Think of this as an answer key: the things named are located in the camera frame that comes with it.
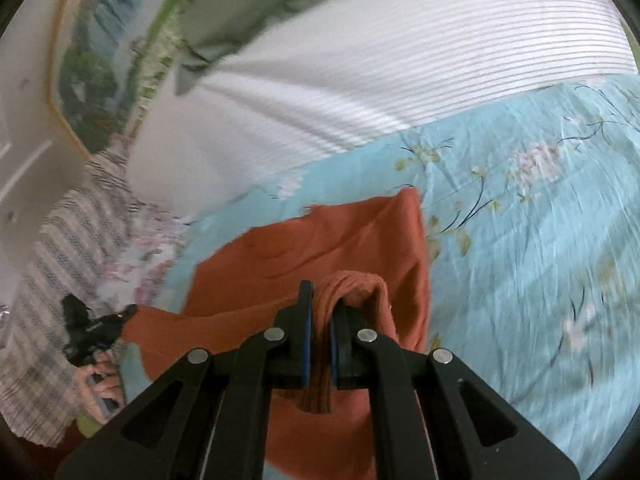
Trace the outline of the person's left hand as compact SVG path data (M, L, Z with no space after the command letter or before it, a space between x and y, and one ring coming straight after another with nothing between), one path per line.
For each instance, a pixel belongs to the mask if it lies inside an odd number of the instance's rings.
M119 410L126 405L122 380L112 350L96 352L93 364L78 367L75 370L74 384L82 408L100 425L107 424L116 412L104 412L99 399L114 401Z

